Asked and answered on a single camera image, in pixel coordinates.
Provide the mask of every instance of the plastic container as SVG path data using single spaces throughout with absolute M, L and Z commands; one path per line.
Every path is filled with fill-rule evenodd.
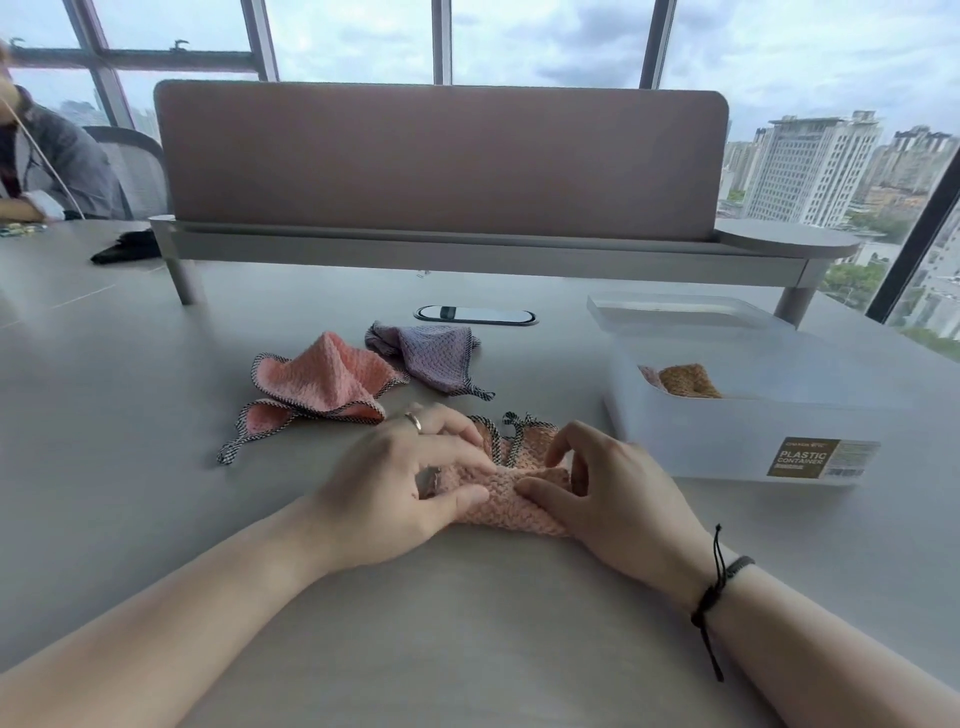
M 677 477 L 850 485 L 911 407 L 843 351 L 736 299 L 603 294 L 588 309 L 615 339 L 605 401 L 617 436 Z M 690 363 L 723 399 L 667 394 L 639 370 Z

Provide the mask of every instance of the container lid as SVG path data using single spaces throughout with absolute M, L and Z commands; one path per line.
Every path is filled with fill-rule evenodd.
M 597 293 L 587 297 L 587 309 L 601 329 L 618 334 L 662 327 L 795 330 L 756 306 L 720 296 Z

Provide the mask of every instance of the ring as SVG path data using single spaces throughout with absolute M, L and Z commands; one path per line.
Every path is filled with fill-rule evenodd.
M 417 428 L 418 435 L 423 434 L 423 425 L 420 424 L 420 420 L 417 419 L 417 415 L 415 415 L 413 412 L 404 412 L 403 416 L 414 424 L 414 427 Z

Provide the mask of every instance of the mesh office chair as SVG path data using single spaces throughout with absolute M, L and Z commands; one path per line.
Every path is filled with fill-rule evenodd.
M 163 148 L 151 136 L 119 127 L 84 127 L 104 151 L 120 180 L 129 220 L 170 212 Z

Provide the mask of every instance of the brown label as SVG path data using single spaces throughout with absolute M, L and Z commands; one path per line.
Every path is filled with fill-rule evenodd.
M 839 440 L 788 437 L 783 440 L 767 475 L 816 479 L 824 471 L 824 466 L 839 443 Z

